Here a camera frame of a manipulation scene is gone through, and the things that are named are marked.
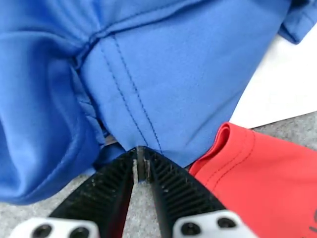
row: black plier jaw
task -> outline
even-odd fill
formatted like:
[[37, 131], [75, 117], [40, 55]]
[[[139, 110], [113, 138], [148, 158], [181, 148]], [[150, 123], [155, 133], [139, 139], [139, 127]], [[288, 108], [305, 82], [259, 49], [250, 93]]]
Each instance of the black plier jaw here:
[[156, 151], [139, 146], [98, 170], [50, 217], [92, 221], [101, 238], [120, 238], [133, 185], [143, 181], [152, 187], [163, 238], [172, 238], [174, 224], [182, 217], [225, 209], [185, 169]]

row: blue garment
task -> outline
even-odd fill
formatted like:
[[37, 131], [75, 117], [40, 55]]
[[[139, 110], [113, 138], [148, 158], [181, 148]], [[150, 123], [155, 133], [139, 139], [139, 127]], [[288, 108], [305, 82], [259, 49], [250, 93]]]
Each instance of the blue garment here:
[[109, 133], [103, 163], [137, 145], [192, 163], [277, 32], [316, 21], [306, 0], [0, 0], [0, 201], [52, 196]]

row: white paper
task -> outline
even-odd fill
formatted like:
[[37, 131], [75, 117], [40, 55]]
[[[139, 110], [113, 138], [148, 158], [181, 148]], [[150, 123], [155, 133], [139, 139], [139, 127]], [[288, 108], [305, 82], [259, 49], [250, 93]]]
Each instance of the white paper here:
[[294, 45], [277, 36], [230, 122], [254, 128], [317, 111], [317, 25]]

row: gray table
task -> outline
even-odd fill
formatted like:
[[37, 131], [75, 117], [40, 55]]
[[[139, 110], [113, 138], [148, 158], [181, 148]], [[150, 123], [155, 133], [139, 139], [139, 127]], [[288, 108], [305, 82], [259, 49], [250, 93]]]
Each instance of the gray table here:
[[[317, 112], [279, 121], [255, 130], [317, 150], [317, 130], [315, 128], [317, 128]], [[10, 231], [18, 223], [28, 218], [49, 214], [83, 180], [85, 177], [79, 177], [54, 197], [31, 206], [16, 207], [0, 204], [1, 237], [8, 237]], [[134, 187], [124, 237], [160, 237], [153, 198], [147, 185]]]

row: red garment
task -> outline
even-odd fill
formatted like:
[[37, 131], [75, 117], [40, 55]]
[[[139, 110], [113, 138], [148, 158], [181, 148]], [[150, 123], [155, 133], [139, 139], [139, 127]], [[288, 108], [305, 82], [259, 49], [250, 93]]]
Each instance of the red garment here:
[[223, 124], [190, 169], [260, 238], [317, 238], [317, 152]]

